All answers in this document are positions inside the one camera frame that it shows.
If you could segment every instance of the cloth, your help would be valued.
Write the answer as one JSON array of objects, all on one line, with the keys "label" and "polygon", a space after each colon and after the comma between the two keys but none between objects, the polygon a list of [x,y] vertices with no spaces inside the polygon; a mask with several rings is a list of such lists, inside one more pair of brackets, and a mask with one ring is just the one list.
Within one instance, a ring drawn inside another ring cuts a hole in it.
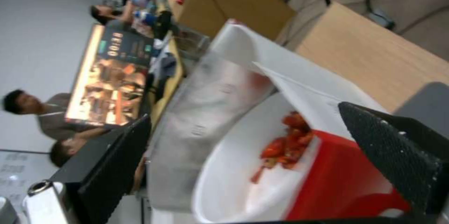
[{"label": "cloth", "polygon": [[122,30],[122,31],[127,31],[127,32],[130,32],[133,30],[130,24],[126,23],[125,21],[119,20],[119,19],[113,19],[113,20],[108,21],[106,26],[110,27],[110,28]]},{"label": "cloth", "polygon": [[40,129],[42,132],[55,140],[65,140],[73,137],[75,133],[80,133],[95,127],[89,125],[74,125],[66,123],[67,106],[70,101],[70,93],[59,93],[50,98],[46,105],[48,111],[38,116]]}]

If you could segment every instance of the computer screen display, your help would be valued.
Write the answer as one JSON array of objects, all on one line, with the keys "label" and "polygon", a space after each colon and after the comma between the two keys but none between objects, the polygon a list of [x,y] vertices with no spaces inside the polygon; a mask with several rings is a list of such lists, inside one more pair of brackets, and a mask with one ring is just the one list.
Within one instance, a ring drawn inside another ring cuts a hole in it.
[{"label": "computer screen display", "polygon": [[74,82],[66,121],[117,126],[136,119],[152,49],[151,38],[94,25]]}]

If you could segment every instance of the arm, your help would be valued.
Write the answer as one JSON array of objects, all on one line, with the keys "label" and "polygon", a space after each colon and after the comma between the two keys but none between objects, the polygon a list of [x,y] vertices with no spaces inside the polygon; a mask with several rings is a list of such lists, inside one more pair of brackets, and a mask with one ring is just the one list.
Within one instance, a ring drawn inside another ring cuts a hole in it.
[{"label": "arm", "polygon": [[123,9],[122,16],[120,16],[121,21],[125,22],[133,22],[133,11],[134,11],[134,5],[131,0],[128,0],[126,2],[125,8]]},{"label": "arm", "polygon": [[134,172],[133,187],[131,188],[129,194],[136,192],[140,188],[141,181],[145,171],[145,160],[146,158],[142,157],[138,167],[136,168],[136,171]]},{"label": "arm", "polygon": [[83,131],[81,133],[75,133],[74,138],[84,138],[84,139],[91,139],[96,136],[100,136],[103,133],[106,133],[108,130],[98,127],[90,130]]}]

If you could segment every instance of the desk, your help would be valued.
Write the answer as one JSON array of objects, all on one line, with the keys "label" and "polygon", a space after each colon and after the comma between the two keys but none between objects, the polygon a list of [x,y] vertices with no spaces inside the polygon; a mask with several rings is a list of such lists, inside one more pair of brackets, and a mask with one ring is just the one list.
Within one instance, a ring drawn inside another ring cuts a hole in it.
[{"label": "desk", "polygon": [[389,112],[428,83],[449,85],[449,64],[333,3],[296,53],[352,81]]}]

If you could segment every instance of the man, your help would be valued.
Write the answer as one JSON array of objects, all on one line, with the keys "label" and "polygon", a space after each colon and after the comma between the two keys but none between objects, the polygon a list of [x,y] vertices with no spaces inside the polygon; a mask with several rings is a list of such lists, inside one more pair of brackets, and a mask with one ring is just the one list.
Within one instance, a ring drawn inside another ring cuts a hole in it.
[{"label": "man", "polygon": [[66,123],[64,115],[69,100],[69,93],[59,93],[42,103],[22,90],[15,90],[3,98],[3,108],[7,112],[18,115],[35,114],[42,132],[55,140],[90,139],[106,131],[103,128]]},{"label": "man", "polygon": [[[74,154],[76,154],[88,140],[74,137],[56,142],[50,151],[50,160],[57,167],[62,167]],[[145,183],[145,158],[142,157],[136,171],[134,172],[133,184],[130,193],[139,189],[142,183]]]}]

